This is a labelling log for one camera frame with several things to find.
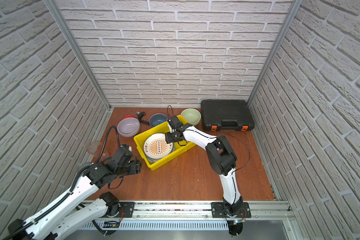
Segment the yellow plastic bin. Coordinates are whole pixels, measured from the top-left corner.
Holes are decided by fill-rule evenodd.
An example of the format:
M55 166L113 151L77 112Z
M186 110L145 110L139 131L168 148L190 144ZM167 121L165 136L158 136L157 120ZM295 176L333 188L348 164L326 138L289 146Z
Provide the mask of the yellow plastic bin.
M179 143L173 143L174 145L174 151L172 153L170 153L168 156L162 158L161 160L155 162L155 163L151 163L147 160L145 154L144 154L144 150L143 150L143 145L144 142L146 141L146 139L153 135L153 134L157 134L157 133L167 133L169 132L169 126L168 126L168 122L162 123L156 127L153 127L139 135L134 136L134 141L137 144L137 149L141 155L141 157L145 160L148 168L150 168L152 171L158 169L159 167L163 166L164 164L168 163L169 161L171 161L172 159L178 157L179 155L185 153L186 151L190 150L191 148L195 147L196 144L192 143L192 142L187 142L187 141L181 141Z

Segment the white plate teal quatrefoil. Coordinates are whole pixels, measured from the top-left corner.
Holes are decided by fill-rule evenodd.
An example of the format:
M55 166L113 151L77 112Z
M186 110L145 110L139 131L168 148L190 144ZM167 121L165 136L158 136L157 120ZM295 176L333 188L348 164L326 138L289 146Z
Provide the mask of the white plate teal quatrefoil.
M144 154L147 158L147 160L151 163L155 163L159 160L161 160L162 158L168 156L170 153L172 153L175 149L172 149L171 151L165 151L165 152L162 152L162 153L159 153L159 154L152 154L152 153L149 153L147 151L144 151Z

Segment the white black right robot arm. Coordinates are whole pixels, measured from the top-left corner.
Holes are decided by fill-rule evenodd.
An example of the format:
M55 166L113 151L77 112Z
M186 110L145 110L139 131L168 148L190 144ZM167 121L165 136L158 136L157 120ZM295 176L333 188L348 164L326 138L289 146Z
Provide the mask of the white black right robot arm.
M176 120L168 120L168 127L170 131L165 133L168 144L187 141L206 151L211 168L220 177L227 214L235 215L243 199L236 180L237 156L227 138L209 135L191 124L183 124Z

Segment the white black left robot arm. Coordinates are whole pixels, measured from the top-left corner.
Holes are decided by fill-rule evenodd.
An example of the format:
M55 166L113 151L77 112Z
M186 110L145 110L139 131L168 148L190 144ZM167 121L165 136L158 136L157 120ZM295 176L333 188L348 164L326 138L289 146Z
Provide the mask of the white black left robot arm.
M82 201L115 179L141 172L141 162L125 148L112 157L87 163L74 177L68 190L26 220L17 219L8 226L8 240L62 240L97 218L124 217L120 201L111 192L101 194L90 205L76 210Z

